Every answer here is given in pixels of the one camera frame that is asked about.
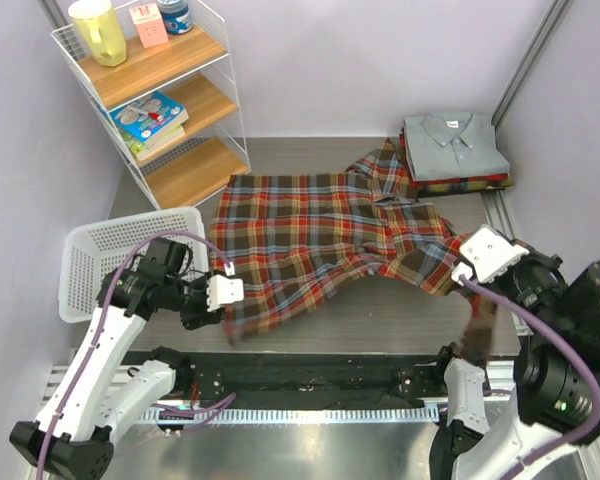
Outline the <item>brown red plaid shirt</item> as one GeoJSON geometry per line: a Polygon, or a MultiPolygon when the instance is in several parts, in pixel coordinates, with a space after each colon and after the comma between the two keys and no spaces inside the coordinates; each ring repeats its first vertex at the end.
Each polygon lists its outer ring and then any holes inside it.
{"type": "Polygon", "coordinates": [[[416,197],[390,140],[346,170],[313,175],[238,175],[210,227],[221,258],[234,263],[244,299],[223,323],[230,342],[315,311],[349,284],[380,276],[437,296],[457,292],[471,314],[455,351],[491,357],[496,304],[451,273],[465,235],[416,197]]]}

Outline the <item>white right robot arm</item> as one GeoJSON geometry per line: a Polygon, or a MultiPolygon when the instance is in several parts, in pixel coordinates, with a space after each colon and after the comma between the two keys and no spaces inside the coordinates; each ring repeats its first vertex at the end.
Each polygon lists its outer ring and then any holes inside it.
{"type": "Polygon", "coordinates": [[[495,265],[481,268],[469,249],[460,282],[524,318],[532,335],[494,425],[483,417],[481,369],[459,358],[432,369],[433,386],[449,395],[429,453],[433,479],[531,479],[600,436],[600,260],[567,284],[557,256],[510,245],[490,257],[495,265]]]}

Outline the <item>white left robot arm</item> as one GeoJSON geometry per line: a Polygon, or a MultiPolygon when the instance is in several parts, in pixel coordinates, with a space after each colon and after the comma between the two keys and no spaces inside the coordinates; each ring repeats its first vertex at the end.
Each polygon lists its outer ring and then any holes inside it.
{"type": "Polygon", "coordinates": [[[99,479],[116,444],[160,398],[185,397],[194,382],[191,359],[158,347],[127,383],[107,392],[129,347],[159,310],[179,314],[185,328],[219,323],[224,308],[244,297],[234,264],[187,281],[188,245],[177,231],[134,246],[102,282],[92,320],[67,373],[32,421],[19,421],[9,441],[36,469],[62,479],[99,479]]]}

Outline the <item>white plastic basket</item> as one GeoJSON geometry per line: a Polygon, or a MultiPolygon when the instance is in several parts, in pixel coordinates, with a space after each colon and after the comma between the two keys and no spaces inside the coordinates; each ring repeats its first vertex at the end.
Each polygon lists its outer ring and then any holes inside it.
{"type": "Polygon", "coordinates": [[[89,321],[103,278],[115,270],[140,241],[163,231],[205,236],[200,212],[178,207],[146,212],[74,228],[62,255],[58,304],[66,323],[89,321]]]}

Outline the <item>folded grey shirt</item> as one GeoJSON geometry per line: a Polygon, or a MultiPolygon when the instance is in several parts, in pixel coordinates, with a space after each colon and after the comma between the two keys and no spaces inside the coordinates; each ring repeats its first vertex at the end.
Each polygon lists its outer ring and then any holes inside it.
{"type": "Polygon", "coordinates": [[[417,181],[510,172],[509,162],[496,147],[495,128],[487,114],[447,111],[407,116],[404,136],[417,181]]]}

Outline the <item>green book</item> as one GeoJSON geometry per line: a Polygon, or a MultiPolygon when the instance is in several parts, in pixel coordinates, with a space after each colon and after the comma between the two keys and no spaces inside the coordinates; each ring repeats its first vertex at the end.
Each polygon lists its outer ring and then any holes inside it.
{"type": "Polygon", "coordinates": [[[122,128],[118,127],[123,142],[134,157],[140,163],[146,162],[157,156],[168,146],[174,144],[185,136],[185,131],[182,125],[168,130],[166,133],[161,133],[156,139],[141,141],[122,128]]]}

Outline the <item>blue book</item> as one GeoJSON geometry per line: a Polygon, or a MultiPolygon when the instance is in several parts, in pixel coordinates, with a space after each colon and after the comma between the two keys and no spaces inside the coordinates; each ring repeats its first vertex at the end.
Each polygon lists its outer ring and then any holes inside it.
{"type": "Polygon", "coordinates": [[[182,125],[189,119],[185,106],[154,91],[111,112],[117,127],[141,141],[156,139],[159,134],[182,125]]]}

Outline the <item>blue white jar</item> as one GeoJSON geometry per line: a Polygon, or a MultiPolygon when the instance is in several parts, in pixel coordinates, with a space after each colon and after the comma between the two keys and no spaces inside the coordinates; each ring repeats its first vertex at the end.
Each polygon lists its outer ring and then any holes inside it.
{"type": "Polygon", "coordinates": [[[168,34],[185,34],[193,28],[187,0],[157,0],[156,3],[168,34]]]}

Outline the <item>pink box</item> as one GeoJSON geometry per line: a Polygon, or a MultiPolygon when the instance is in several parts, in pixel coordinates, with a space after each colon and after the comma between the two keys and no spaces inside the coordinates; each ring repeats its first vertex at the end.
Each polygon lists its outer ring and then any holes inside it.
{"type": "Polygon", "coordinates": [[[132,7],[129,14],[144,48],[163,45],[169,41],[162,15],[155,2],[132,7]]]}

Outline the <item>yellow pitcher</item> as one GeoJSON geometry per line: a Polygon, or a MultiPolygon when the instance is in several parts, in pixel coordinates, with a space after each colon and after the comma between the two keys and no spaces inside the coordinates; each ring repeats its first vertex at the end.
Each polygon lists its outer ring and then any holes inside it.
{"type": "Polygon", "coordinates": [[[127,60],[126,40],[109,0],[74,1],[68,15],[98,64],[116,67],[127,60]]]}

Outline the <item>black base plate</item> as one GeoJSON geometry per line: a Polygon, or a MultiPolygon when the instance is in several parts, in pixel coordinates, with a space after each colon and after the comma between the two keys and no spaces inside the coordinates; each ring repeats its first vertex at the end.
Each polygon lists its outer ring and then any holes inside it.
{"type": "Polygon", "coordinates": [[[189,378],[174,399],[233,409],[416,408],[446,393],[435,359],[422,355],[188,352],[189,378]]]}

